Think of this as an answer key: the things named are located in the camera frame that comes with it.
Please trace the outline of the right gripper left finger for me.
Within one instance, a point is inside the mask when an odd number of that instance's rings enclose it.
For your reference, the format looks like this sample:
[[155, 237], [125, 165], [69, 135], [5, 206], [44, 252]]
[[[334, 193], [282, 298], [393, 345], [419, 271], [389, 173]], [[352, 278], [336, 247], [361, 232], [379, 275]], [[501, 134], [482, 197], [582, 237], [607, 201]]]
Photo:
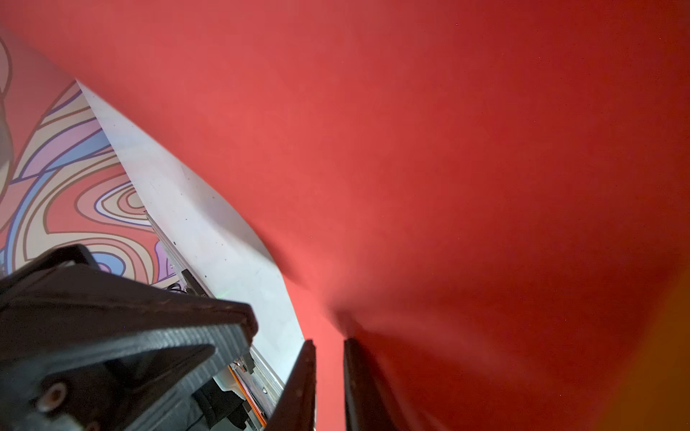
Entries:
[[312, 431], [316, 415], [316, 347], [304, 342], [265, 431]]

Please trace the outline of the orange paper sheet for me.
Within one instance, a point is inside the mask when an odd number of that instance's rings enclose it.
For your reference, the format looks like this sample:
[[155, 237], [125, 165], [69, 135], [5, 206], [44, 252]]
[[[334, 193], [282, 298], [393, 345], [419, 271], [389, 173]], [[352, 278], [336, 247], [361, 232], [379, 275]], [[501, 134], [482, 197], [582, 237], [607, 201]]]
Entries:
[[688, 269], [668, 292], [596, 429], [689, 429]]

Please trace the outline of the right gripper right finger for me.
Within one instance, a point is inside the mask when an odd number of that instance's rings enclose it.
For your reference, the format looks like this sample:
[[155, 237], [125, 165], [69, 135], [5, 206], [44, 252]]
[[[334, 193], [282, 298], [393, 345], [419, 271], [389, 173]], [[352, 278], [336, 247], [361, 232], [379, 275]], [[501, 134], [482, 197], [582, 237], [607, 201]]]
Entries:
[[344, 341], [343, 374], [346, 429], [397, 430], [357, 339]]

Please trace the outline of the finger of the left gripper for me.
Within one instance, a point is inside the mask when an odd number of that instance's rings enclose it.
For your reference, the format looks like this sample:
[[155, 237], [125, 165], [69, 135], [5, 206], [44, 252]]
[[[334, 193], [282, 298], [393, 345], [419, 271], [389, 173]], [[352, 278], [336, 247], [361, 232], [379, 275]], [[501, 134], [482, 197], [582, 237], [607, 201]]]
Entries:
[[194, 393], [250, 348], [250, 305], [101, 270], [82, 245], [1, 281], [1, 427], [183, 430]]

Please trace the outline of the red paper sheet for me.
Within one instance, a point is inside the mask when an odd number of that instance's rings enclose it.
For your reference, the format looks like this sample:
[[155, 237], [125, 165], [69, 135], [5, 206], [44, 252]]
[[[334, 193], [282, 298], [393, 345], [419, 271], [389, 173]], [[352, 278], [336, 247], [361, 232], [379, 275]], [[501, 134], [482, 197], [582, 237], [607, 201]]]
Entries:
[[686, 1], [5, 1], [232, 205], [345, 425], [598, 430], [689, 270]]

